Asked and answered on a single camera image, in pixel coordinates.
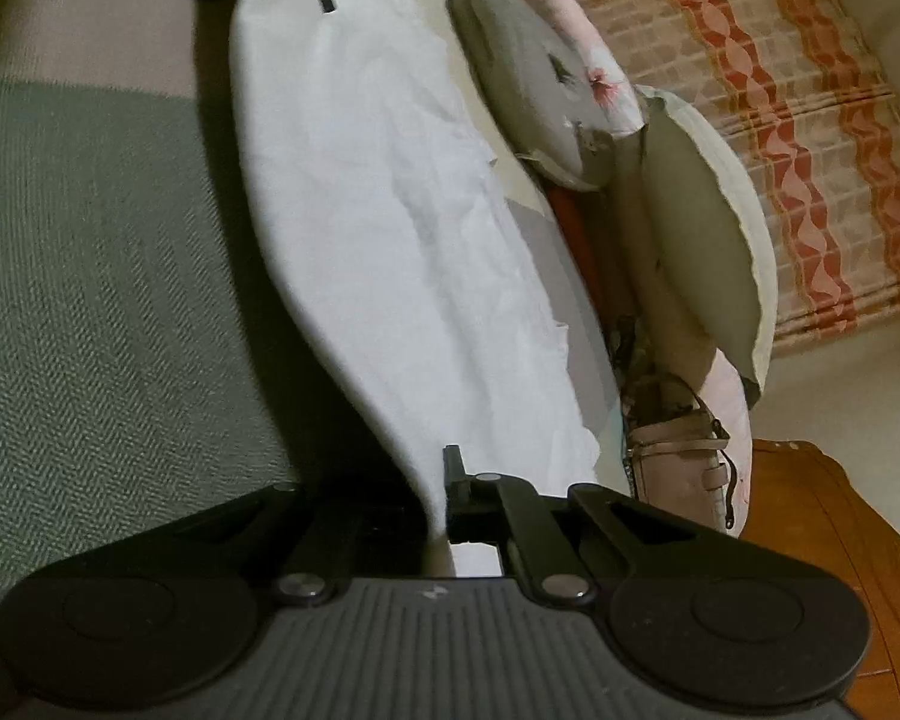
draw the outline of wooden tabletop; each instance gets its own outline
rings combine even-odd
[[[871,646],[847,702],[864,720],[900,720],[900,535],[855,493],[840,464],[810,443],[754,442],[742,538],[856,590],[871,617]]]

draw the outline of handbag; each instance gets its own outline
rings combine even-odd
[[[626,398],[635,402],[640,391],[661,384],[686,389],[694,405],[629,428],[626,457],[635,497],[708,528],[730,531],[738,478],[725,451],[730,434],[696,391],[672,373],[641,376],[626,389]]]

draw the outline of folded white cloth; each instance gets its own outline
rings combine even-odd
[[[269,272],[443,531],[442,450],[560,494],[597,442],[566,328],[413,0],[240,0],[231,66]]]

